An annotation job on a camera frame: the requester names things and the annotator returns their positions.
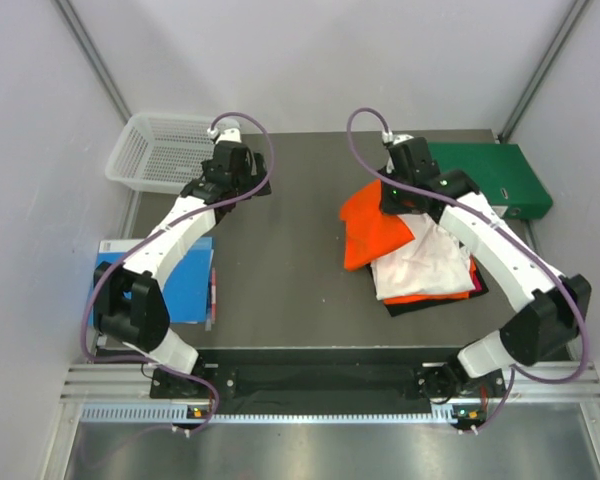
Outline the orange t shirt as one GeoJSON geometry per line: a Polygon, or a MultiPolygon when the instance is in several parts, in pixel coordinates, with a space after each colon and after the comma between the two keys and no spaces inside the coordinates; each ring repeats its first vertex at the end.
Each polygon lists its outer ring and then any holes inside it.
{"type": "Polygon", "coordinates": [[[415,239],[395,215],[381,211],[382,182],[374,180],[352,195],[341,207],[345,224],[344,268],[358,270],[415,239]]]}

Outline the white t shirt pile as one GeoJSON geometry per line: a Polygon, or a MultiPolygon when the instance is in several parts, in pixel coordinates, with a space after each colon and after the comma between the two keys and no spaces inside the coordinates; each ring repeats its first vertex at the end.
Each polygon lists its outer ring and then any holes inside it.
{"type": "Polygon", "coordinates": [[[468,249],[428,215],[405,214],[400,220],[414,239],[371,262],[376,298],[449,296],[474,289],[468,249]]]}

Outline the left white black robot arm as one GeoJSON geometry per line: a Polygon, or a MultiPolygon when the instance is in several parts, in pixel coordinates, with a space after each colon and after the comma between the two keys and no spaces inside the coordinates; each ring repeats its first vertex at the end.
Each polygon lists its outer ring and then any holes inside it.
{"type": "Polygon", "coordinates": [[[114,263],[96,268],[95,330],[173,370],[172,384],[183,395],[200,394],[207,374],[196,366],[198,351],[172,330],[163,289],[195,243],[238,202],[269,193],[264,157],[243,143],[236,129],[219,134],[211,158],[202,162],[202,175],[184,186],[151,234],[114,263]]]}

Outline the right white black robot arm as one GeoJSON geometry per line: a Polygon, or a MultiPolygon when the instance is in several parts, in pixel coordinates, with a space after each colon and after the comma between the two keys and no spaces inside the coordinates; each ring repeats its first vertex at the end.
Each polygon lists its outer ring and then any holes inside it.
{"type": "Polygon", "coordinates": [[[501,328],[463,347],[447,363],[447,384],[467,396],[484,376],[508,367],[531,367],[576,338],[591,285],[567,277],[540,259],[498,216],[464,171],[443,172],[423,137],[384,134],[389,154],[381,170],[384,212],[426,213],[460,243],[497,282],[514,311],[501,328]]]}

